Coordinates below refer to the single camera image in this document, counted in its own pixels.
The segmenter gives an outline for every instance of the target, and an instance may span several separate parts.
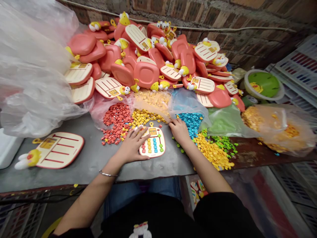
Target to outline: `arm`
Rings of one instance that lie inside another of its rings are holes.
[[[136,131],[129,132],[122,146],[108,161],[102,172],[117,175],[125,163],[149,159],[148,156],[138,154],[139,147],[150,137],[149,134],[141,138],[147,128],[145,127],[139,133],[140,130],[141,128],[138,128]],[[89,227],[110,192],[114,181],[115,177],[98,174],[63,216],[54,234],[61,235],[72,228]]]
[[[188,129],[184,121],[180,118],[169,123],[172,134],[178,143],[185,150],[193,163],[196,171],[203,182],[208,193],[212,192],[232,192],[230,185],[215,169],[215,167],[200,152],[195,143],[189,137]]]

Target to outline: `hand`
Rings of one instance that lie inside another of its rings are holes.
[[[185,143],[191,141],[188,133],[186,123],[182,119],[173,119],[169,124],[175,140],[183,146]]]
[[[124,165],[125,163],[130,163],[138,160],[148,160],[150,159],[146,155],[140,155],[138,150],[140,146],[151,136],[150,134],[141,138],[141,136],[147,131],[147,127],[143,127],[144,130],[141,131],[142,127],[139,127],[136,131],[131,130],[123,141],[121,147],[114,155],[115,160],[119,161]]]

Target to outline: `green bowl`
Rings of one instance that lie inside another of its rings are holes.
[[[277,78],[270,73],[254,73],[249,75],[248,80],[249,83],[256,83],[257,85],[261,86],[263,91],[260,94],[268,98],[274,97],[280,89]]]

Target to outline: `plastic bag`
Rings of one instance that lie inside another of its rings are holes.
[[[57,1],[6,2],[0,1],[1,125],[7,135],[43,137],[87,112],[73,103],[63,76],[70,67],[64,47],[79,22]]]
[[[171,92],[169,90],[154,93],[149,89],[141,89],[138,93],[135,93],[134,96],[134,107],[136,109],[141,111],[145,109],[150,113],[159,114],[167,122],[171,120],[168,112],[168,107],[171,102]]]
[[[207,128],[209,136],[227,136],[227,137],[259,137],[260,134],[247,127],[240,116],[240,110],[231,104],[224,108],[209,108],[209,119],[212,124]]]
[[[113,125],[106,126],[103,123],[103,118],[105,116],[105,113],[109,110],[109,108],[117,103],[124,103],[129,106],[130,109],[130,115],[132,115],[132,112],[134,110],[134,97],[133,94],[129,96],[122,96],[123,100],[119,101],[118,98],[113,99],[106,99],[103,96],[100,95],[100,93],[95,92],[93,95],[93,98],[87,102],[84,102],[84,106],[86,108],[90,108],[89,112],[91,114],[91,118],[94,121],[94,125],[98,129],[111,129]]]
[[[316,145],[317,118],[302,109],[286,104],[262,104],[249,107],[244,122],[260,133],[259,140],[269,148],[297,157],[304,157]]]
[[[172,103],[169,114],[171,118],[175,119],[176,114],[179,113],[201,113],[204,119],[199,127],[211,127],[211,122],[208,118],[208,110],[197,99],[196,93],[185,88],[175,89],[172,93]]]

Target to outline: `pile of yellow pegs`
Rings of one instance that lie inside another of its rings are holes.
[[[227,153],[219,148],[216,143],[209,143],[202,133],[198,133],[198,137],[193,141],[197,143],[198,149],[218,171],[228,170],[234,166],[234,163],[231,163],[227,158]]]
[[[167,122],[164,120],[162,116],[156,113],[151,113],[148,110],[144,110],[144,109],[142,111],[140,111],[139,109],[135,109],[134,112],[132,113],[132,118],[133,118],[132,129],[140,125],[145,125],[150,120],[152,121],[157,120],[158,123],[164,122],[167,124]]]

